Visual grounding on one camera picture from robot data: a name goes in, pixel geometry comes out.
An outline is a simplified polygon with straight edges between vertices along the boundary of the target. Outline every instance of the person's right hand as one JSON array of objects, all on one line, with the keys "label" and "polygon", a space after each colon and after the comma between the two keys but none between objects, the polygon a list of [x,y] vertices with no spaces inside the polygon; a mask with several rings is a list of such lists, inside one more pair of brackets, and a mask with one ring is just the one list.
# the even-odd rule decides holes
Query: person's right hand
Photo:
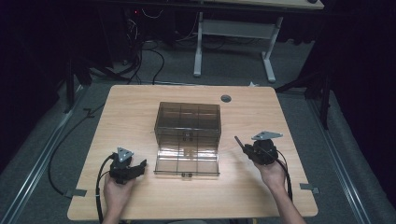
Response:
[{"label": "person's right hand", "polygon": [[279,163],[274,161],[268,165],[260,165],[254,162],[262,175],[262,182],[270,189],[285,189],[286,175]]}]

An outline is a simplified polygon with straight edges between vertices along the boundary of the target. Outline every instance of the dark background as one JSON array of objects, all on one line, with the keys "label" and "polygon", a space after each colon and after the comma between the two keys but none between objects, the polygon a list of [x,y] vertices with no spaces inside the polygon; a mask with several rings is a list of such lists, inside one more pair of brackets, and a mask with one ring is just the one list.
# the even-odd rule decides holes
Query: dark background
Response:
[{"label": "dark background", "polygon": [[[393,137],[396,111],[392,106],[396,96],[395,1],[322,2],[326,12],[353,17],[285,17],[278,41],[292,38],[296,45],[316,41],[300,77],[331,69],[332,90],[344,116],[383,190],[395,205],[396,195],[392,190],[396,160]],[[101,10],[71,7],[59,17],[59,8],[50,7],[45,1],[0,4],[3,170],[35,123],[58,100],[57,88],[64,81],[65,65],[71,55],[83,54],[102,66],[111,66],[112,61],[129,56],[128,51],[114,50],[123,49],[122,46],[106,42],[109,31],[106,33],[101,28],[100,20],[106,21]],[[175,22],[183,21],[180,18],[193,22],[191,14],[167,10],[164,19],[155,24],[144,21],[150,27],[144,32],[172,45],[173,32],[186,33],[183,27],[190,27],[185,22]],[[116,27],[111,34],[122,32],[122,26]],[[78,48],[71,48],[68,35],[79,43]],[[314,85],[318,85],[317,80],[305,84],[308,88]]]}]

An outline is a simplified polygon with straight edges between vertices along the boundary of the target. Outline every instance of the wooden table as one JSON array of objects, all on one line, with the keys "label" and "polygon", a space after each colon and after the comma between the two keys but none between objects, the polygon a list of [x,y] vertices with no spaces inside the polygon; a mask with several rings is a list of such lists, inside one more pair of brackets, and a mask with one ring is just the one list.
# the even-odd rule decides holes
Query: wooden table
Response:
[{"label": "wooden table", "polygon": [[[223,94],[232,97],[230,103],[220,100]],[[219,176],[182,178],[153,173],[158,151],[154,126],[162,101],[220,105]],[[134,152],[132,165],[148,160],[146,173],[138,177],[122,218],[278,216],[276,204],[262,183],[259,171],[234,139],[237,135],[243,143],[252,144],[251,136],[261,131],[283,133],[283,137],[273,141],[287,159],[294,203],[303,216],[315,216],[318,209],[312,192],[300,189],[300,183],[307,183],[304,168],[272,88],[114,86],[78,181],[77,188],[87,190],[87,194],[73,198],[68,217],[72,220],[98,219],[94,197],[96,177],[105,158],[117,152],[117,147]],[[101,199],[105,213],[103,195]]]}]

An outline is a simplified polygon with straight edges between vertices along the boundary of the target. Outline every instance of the transparent plastic box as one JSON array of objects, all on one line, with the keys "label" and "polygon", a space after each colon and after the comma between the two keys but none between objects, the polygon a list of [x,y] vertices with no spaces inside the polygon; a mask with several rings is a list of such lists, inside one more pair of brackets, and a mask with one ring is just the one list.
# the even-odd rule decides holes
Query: transparent plastic box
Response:
[{"label": "transparent plastic box", "polygon": [[160,102],[154,131],[156,175],[219,175],[219,105]]}]

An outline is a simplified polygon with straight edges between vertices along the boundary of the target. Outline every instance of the gray carpet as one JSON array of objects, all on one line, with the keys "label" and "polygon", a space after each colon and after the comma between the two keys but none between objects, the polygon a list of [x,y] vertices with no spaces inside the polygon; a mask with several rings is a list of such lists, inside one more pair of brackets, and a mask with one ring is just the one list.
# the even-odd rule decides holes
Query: gray carpet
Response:
[{"label": "gray carpet", "polygon": [[[172,82],[173,84],[247,86],[252,81],[261,86],[276,88],[297,78],[311,48],[311,45],[294,46],[291,43],[276,43],[271,61],[277,81],[268,83],[260,56],[261,46],[265,43],[261,41],[241,43],[227,43],[220,49],[210,49],[218,47],[217,43],[206,43],[203,73],[198,78],[192,76],[195,51],[193,46],[189,46],[189,42],[183,42],[183,46],[176,45],[173,48],[160,44],[155,50],[163,55],[164,67],[156,77],[157,84]],[[155,46],[155,43],[151,43],[145,48],[150,49]],[[153,51],[145,50],[138,73],[140,81],[149,84],[161,66],[161,57]],[[111,86],[124,83],[95,77],[87,94],[67,123],[65,133],[84,119],[86,111],[83,108],[97,108],[105,102]],[[0,176],[0,217],[3,217],[11,206],[25,178],[47,144],[50,134],[61,120],[66,107],[64,87],[60,89],[60,95],[61,100],[37,123],[15,159]],[[300,89],[279,93],[278,99],[290,126],[308,181],[320,191],[314,195],[318,204],[318,214],[305,220],[308,223],[359,223],[334,171],[321,126],[317,123],[310,107],[312,102],[305,100],[303,90]],[[57,150],[51,170],[53,182],[59,189],[72,189],[77,185],[101,111],[99,109],[94,118],[85,119],[65,138]],[[326,133],[331,136],[337,151],[342,155],[344,165],[355,183],[371,222],[396,223],[395,210],[387,201],[370,166],[361,155],[333,95],[328,121],[330,129]],[[21,211],[17,223],[73,223],[66,215],[69,204],[70,200],[52,189],[45,172]],[[276,217],[260,218],[259,222],[279,223],[279,220]]]}]

